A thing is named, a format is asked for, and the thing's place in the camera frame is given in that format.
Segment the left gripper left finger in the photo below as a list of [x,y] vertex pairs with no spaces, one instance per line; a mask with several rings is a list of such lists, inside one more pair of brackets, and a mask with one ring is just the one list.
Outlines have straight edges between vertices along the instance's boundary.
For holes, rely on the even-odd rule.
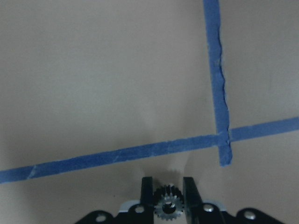
[[140,203],[144,208],[142,212],[143,224],[154,223],[154,199],[153,199],[153,178],[143,177],[141,186]]

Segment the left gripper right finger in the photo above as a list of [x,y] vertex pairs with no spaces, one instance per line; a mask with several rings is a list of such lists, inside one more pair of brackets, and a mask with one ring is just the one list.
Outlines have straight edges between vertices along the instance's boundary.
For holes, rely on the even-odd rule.
[[183,178],[185,216],[188,224],[203,224],[203,201],[192,177]]

